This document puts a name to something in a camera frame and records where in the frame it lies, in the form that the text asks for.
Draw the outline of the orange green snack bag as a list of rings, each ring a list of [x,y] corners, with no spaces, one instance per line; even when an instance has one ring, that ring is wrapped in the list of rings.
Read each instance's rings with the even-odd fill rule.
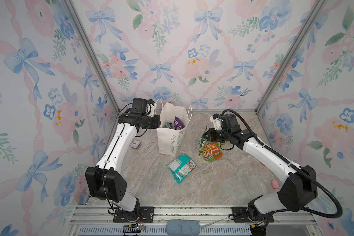
[[[199,156],[207,162],[214,162],[223,156],[219,143],[208,141],[204,136],[199,142]]]

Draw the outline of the green red Fox's bag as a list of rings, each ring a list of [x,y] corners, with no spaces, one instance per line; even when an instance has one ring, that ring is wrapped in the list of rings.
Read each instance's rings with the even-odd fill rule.
[[[174,129],[172,123],[165,123],[165,128]]]

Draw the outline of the white paper gift bag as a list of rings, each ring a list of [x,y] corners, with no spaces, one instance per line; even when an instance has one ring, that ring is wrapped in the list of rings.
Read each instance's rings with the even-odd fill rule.
[[[185,109],[182,106],[175,106],[171,103],[166,103],[160,113],[161,125],[156,129],[158,139],[158,150],[160,154],[176,156],[180,144],[187,131],[189,123],[193,115],[193,109],[189,106]],[[166,123],[174,123],[175,118],[179,118],[184,125],[184,128],[179,130],[166,127]]]

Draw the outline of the purple candy bag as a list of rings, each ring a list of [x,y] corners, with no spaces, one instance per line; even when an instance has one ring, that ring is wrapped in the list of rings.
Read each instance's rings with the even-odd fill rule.
[[[178,117],[175,117],[174,122],[173,122],[173,128],[175,130],[182,130],[185,128],[185,125],[181,119]]]

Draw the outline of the teal candy bag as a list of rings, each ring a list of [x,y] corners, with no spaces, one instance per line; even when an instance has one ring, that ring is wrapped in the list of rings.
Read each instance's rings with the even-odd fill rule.
[[[167,167],[171,170],[176,182],[181,184],[183,180],[198,166],[186,153],[183,153],[168,164]]]

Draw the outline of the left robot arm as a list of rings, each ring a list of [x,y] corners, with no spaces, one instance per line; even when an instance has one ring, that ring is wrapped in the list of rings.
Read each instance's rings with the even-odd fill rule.
[[[88,167],[85,172],[90,195],[107,200],[113,211],[121,210],[132,221],[140,217],[140,202],[127,190],[121,168],[138,131],[160,127],[156,108],[157,102],[152,99],[134,98],[131,107],[119,114],[116,131],[104,155],[95,167]]]

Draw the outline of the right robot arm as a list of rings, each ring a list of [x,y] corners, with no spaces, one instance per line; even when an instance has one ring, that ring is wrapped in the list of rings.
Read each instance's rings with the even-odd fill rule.
[[[203,134],[208,141],[229,142],[240,150],[252,155],[269,168],[281,181],[276,193],[260,196],[248,203],[246,216],[250,221],[258,222],[271,212],[298,212],[313,201],[317,195],[317,186],[293,169],[295,162],[273,153],[257,135],[238,124],[239,115],[214,114],[210,117],[213,127]]]

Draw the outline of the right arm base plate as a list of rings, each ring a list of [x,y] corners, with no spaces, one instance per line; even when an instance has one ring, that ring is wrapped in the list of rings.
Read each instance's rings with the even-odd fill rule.
[[[233,206],[231,207],[232,213],[229,215],[229,219],[235,223],[273,223],[273,216],[268,217],[267,214],[261,214],[256,209],[248,206]]]

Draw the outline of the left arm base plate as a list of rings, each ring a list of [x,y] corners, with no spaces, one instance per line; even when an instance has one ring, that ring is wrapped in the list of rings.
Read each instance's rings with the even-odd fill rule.
[[[116,209],[113,217],[114,223],[152,223],[154,219],[153,206],[136,206],[134,211]]]

